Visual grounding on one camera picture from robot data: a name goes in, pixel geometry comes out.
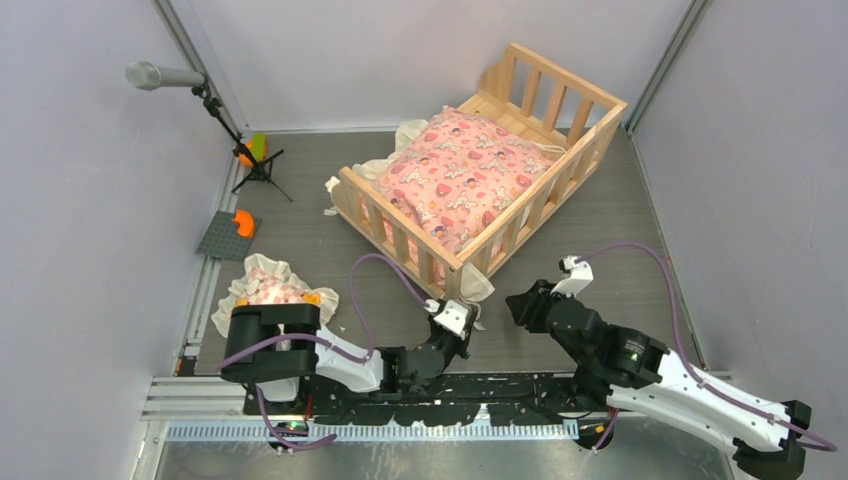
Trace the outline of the wooden slatted pet bed frame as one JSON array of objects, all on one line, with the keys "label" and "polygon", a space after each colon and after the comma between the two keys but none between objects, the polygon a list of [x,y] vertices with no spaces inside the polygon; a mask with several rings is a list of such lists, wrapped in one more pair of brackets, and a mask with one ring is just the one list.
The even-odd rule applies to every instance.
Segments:
[{"label": "wooden slatted pet bed frame", "polygon": [[431,298],[480,302],[495,272],[594,173],[626,110],[625,101],[513,43],[456,108],[520,137],[565,148],[555,164],[460,254],[446,252],[392,207],[352,167],[328,185],[337,213]]}]

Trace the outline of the pink printed cushion with ties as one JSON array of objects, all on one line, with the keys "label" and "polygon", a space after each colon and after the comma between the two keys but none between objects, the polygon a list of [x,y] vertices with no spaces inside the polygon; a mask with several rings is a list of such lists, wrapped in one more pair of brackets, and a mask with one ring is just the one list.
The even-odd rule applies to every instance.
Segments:
[{"label": "pink printed cushion with ties", "polygon": [[388,157],[351,169],[431,240],[458,255],[565,152],[446,106],[428,121],[402,122]]}]

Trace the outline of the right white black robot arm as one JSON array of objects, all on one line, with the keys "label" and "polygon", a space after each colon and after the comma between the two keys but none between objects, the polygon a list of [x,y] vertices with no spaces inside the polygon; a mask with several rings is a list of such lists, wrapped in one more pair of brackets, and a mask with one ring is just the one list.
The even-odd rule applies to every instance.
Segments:
[{"label": "right white black robot arm", "polygon": [[545,280],[505,304],[516,325],[549,335],[574,360],[568,396],[580,408],[641,413],[710,443],[757,479],[803,474],[796,430],[810,423],[805,403],[762,399],[699,372],[663,342],[603,321]]}]

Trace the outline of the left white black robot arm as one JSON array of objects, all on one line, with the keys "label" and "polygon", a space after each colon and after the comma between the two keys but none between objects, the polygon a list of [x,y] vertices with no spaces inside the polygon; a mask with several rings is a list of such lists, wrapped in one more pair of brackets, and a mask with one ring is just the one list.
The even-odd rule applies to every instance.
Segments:
[{"label": "left white black robot arm", "polygon": [[423,394],[455,357],[467,358],[480,309],[458,300],[424,304],[429,336],[414,348],[363,348],[320,323],[307,303],[238,306],[229,326],[223,380],[251,386],[284,414],[298,412],[308,379],[323,377],[355,394],[390,400]]}]

